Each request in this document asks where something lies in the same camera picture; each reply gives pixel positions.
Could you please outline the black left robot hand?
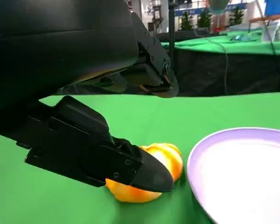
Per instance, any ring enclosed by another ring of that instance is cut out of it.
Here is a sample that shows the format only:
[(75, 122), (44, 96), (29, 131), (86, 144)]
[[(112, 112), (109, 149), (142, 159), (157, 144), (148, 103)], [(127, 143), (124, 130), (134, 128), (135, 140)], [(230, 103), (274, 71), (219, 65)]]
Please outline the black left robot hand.
[(109, 133), (105, 118), (61, 88), (130, 85), (177, 96), (171, 59), (124, 0), (0, 0), (0, 135), (26, 163), (92, 185), (107, 179), (152, 192), (174, 181), (155, 157)]

